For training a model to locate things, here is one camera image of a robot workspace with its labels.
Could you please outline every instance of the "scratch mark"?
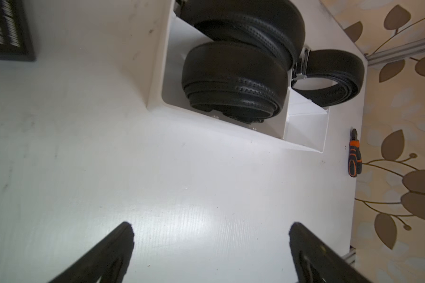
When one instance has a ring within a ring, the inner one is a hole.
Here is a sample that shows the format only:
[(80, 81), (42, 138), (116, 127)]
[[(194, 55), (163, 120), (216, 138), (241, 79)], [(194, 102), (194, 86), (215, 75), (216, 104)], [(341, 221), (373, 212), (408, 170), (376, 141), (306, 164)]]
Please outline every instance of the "scratch mark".
[(35, 126), (34, 116), (32, 114), (24, 114), (21, 122), (22, 132), (26, 133)]
[(17, 203), (17, 218), (19, 220), (22, 218), (22, 206), (20, 202)]
[(8, 179), (6, 180), (6, 184), (2, 188), (2, 192), (6, 192), (6, 190), (9, 188), (9, 183), (11, 182), (12, 176), (13, 176), (13, 166), (11, 165), (8, 171)]
[(55, 155), (53, 156), (54, 159), (58, 158), (58, 145), (55, 147)]
[(140, 51), (136, 52), (133, 56), (132, 56), (132, 60), (136, 60), (137, 57), (140, 55)]
[(24, 145), (24, 150), (23, 150), (23, 158), (27, 158), (28, 149), (29, 149), (29, 145), (28, 144), (25, 144)]

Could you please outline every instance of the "wallpaper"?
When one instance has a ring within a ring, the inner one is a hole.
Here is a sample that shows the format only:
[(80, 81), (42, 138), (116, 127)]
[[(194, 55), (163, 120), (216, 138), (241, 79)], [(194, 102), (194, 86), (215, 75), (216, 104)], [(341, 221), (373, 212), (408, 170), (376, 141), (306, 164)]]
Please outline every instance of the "wallpaper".
[(351, 245), (375, 283), (425, 283), (425, 54), (369, 67)]
[(321, 0), (364, 54), (425, 38), (425, 0)]

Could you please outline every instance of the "white divider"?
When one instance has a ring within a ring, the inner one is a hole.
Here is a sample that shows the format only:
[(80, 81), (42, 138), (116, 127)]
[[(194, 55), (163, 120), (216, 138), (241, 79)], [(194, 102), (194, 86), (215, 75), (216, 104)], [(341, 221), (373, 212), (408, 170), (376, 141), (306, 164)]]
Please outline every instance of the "white divider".
[(174, 12), (167, 21), (164, 54), (164, 78), (156, 78), (156, 86), (150, 94), (148, 109), (172, 120), (203, 126), (215, 131), (229, 133), (264, 143), (278, 143), (295, 149), (323, 152), (329, 120), (329, 111), (312, 103), (290, 87), (283, 110), (264, 123), (251, 125), (238, 122), (218, 111), (202, 112), (189, 105), (181, 87), (181, 75), (187, 53), (194, 47), (211, 39), (178, 18)]

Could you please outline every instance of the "orange and black screwdriver handle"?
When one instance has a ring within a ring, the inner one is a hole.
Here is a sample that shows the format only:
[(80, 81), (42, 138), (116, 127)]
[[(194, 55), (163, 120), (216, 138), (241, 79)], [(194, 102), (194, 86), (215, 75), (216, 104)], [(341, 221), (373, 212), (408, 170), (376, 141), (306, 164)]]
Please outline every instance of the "orange and black screwdriver handle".
[(348, 173), (354, 178), (362, 173), (362, 156), (360, 154), (359, 145), (357, 130), (353, 129), (351, 131), (351, 140), (349, 141)]

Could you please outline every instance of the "belt buckle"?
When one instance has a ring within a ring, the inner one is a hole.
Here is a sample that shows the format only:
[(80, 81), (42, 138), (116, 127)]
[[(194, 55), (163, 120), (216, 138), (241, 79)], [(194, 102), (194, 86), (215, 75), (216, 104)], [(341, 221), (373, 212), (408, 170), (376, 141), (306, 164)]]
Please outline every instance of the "belt buckle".
[(298, 81), (306, 79), (307, 72), (307, 63), (309, 60), (310, 48), (308, 46), (304, 46), (300, 53), (299, 59), (293, 67), (293, 72), (291, 75), (292, 81)]

